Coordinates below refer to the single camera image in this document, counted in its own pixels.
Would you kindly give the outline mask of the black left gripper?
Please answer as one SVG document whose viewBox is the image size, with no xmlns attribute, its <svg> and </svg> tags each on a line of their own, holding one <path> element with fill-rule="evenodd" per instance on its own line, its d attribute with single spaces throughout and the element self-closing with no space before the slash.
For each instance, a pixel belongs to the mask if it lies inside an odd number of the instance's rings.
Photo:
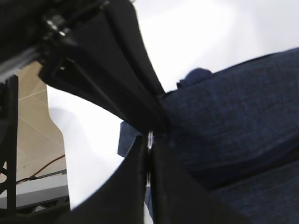
<svg viewBox="0 0 299 224">
<path fill-rule="evenodd" d="M 57 47 L 67 43 L 75 22 L 100 12 L 103 0 L 2 0 L 0 2 L 0 75 L 11 77 L 38 60 L 40 77 L 96 77 L 110 74 L 66 63 Z"/>
</svg>

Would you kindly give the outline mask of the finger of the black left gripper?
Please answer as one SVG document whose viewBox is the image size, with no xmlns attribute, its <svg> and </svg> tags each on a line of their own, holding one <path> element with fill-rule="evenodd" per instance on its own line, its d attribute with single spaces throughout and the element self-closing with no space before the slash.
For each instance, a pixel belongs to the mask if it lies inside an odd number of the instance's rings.
<svg viewBox="0 0 299 224">
<path fill-rule="evenodd" d="M 133 74 L 113 76 L 93 62 L 77 63 L 52 57 L 39 77 L 47 85 L 92 102 L 141 133 L 167 130 L 168 120 L 158 101 Z"/>
<path fill-rule="evenodd" d="M 106 0 L 100 12 L 67 37 L 70 58 L 90 61 L 113 76 L 133 74 L 156 100 L 164 90 L 146 53 L 135 9 L 128 0 Z"/>
</svg>

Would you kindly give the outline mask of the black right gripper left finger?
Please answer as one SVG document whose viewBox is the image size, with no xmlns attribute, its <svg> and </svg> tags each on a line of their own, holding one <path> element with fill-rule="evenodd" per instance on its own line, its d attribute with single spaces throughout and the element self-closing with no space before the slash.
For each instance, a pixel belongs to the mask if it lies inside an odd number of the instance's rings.
<svg viewBox="0 0 299 224">
<path fill-rule="evenodd" d="M 142 224 L 147 141 L 138 136 L 114 174 L 88 199 L 63 215 L 59 224 Z"/>
</svg>

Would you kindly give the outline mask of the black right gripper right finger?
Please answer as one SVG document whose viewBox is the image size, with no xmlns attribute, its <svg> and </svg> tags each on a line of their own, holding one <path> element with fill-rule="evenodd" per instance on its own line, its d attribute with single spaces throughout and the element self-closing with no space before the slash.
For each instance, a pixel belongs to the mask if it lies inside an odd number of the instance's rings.
<svg viewBox="0 0 299 224">
<path fill-rule="evenodd" d="M 156 224 L 246 224 L 247 218 L 219 202 L 186 173 L 162 138 L 151 149 L 151 196 Z"/>
</svg>

